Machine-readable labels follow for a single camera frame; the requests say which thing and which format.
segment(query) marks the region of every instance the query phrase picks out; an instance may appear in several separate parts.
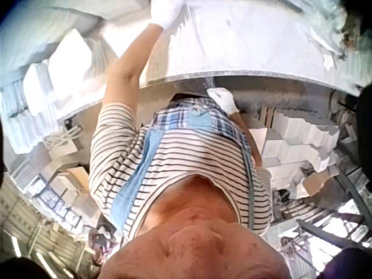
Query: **short sleeve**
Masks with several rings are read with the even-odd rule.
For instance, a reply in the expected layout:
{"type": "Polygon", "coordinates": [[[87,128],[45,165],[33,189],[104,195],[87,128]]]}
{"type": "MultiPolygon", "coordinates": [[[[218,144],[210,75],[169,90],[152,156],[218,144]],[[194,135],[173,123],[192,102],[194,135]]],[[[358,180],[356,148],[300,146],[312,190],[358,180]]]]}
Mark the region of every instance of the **short sleeve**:
{"type": "Polygon", "coordinates": [[[91,192],[97,189],[119,157],[128,156],[136,136],[134,115],[128,106],[110,103],[101,109],[91,145],[91,192]]]}
{"type": "Polygon", "coordinates": [[[264,167],[256,167],[257,176],[261,181],[262,187],[266,190],[269,196],[271,214],[273,214],[273,192],[271,190],[271,173],[264,167]]]}

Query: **hand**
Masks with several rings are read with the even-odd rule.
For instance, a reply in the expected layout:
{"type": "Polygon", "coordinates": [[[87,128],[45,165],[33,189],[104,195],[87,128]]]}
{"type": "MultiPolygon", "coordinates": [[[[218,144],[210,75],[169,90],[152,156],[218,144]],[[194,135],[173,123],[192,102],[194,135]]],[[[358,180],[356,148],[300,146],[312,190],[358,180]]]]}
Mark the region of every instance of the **hand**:
{"type": "Polygon", "coordinates": [[[239,113],[239,110],[235,106],[232,93],[226,88],[209,88],[207,92],[228,116],[239,113]]]}
{"type": "Polygon", "coordinates": [[[154,23],[167,29],[180,14],[185,0],[152,0],[151,19],[149,23],[154,23]]]}

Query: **stack of boxes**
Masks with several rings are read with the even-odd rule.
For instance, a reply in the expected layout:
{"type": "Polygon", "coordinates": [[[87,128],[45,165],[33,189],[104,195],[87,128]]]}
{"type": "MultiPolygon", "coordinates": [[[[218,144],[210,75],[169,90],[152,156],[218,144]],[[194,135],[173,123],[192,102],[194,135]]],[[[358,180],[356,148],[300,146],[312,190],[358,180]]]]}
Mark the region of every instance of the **stack of boxes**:
{"type": "Polygon", "coordinates": [[[315,113],[276,110],[262,152],[263,164],[272,175],[271,186],[288,188],[308,163],[317,173],[334,165],[338,136],[339,128],[315,113]]]}

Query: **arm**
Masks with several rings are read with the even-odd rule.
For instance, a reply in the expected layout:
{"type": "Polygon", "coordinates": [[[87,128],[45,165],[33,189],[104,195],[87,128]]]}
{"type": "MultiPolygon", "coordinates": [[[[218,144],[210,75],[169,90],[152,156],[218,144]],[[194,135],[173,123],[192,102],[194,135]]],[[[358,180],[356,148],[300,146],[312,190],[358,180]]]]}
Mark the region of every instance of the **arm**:
{"type": "Polygon", "coordinates": [[[250,146],[251,146],[251,151],[252,151],[252,157],[255,160],[256,167],[262,167],[262,157],[261,154],[258,150],[257,144],[255,139],[253,138],[251,132],[249,131],[248,127],[245,125],[245,123],[242,120],[242,117],[240,116],[239,113],[233,113],[228,117],[231,121],[235,122],[240,129],[243,131],[243,133],[246,136],[246,139],[248,140],[250,146]]]}
{"type": "Polygon", "coordinates": [[[137,111],[140,75],[150,53],[163,31],[157,24],[149,26],[134,40],[123,56],[111,65],[108,73],[103,106],[119,102],[127,105],[133,114],[137,111]]]}
{"type": "Polygon", "coordinates": [[[234,97],[232,93],[225,88],[210,88],[207,90],[208,95],[216,101],[221,109],[226,112],[228,118],[235,122],[240,129],[244,132],[252,151],[252,157],[255,160],[256,167],[262,167],[261,154],[257,148],[255,139],[252,137],[251,132],[244,124],[242,117],[239,114],[239,110],[235,106],[234,97]]]}
{"type": "Polygon", "coordinates": [[[108,204],[113,197],[103,193],[111,191],[112,185],[123,183],[113,176],[113,166],[130,154],[137,136],[135,115],[140,75],[156,40],[176,19],[184,2],[153,0],[149,26],[109,69],[103,107],[92,138],[89,177],[91,195],[105,217],[110,216],[108,204]]]}
{"type": "Polygon", "coordinates": [[[141,73],[159,36],[174,22],[184,3],[185,0],[152,1],[148,27],[109,69],[103,106],[123,103],[136,115],[141,73]]]}

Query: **striped t-shirt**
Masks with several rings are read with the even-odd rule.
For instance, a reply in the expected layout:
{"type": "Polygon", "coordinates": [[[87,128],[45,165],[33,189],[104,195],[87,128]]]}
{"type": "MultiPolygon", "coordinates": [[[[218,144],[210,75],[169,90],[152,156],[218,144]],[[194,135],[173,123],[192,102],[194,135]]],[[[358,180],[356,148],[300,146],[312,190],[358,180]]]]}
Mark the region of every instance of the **striped t-shirt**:
{"type": "MultiPolygon", "coordinates": [[[[144,154],[149,126],[135,130],[134,115],[121,103],[104,106],[91,145],[90,191],[102,213],[110,220],[116,194],[134,173],[144,154]]],[[[249,223],[249,190],[241,148],[222,135],[205,130],[167,130],[137,193],[123,233],[133,239],[156,198],[179,180],[200,175],[225,194],[238,222],[249,223]]],[[[269,227],[270,173],[252,168],[255,194],[253,230],[263,234],[269,227]]]]}

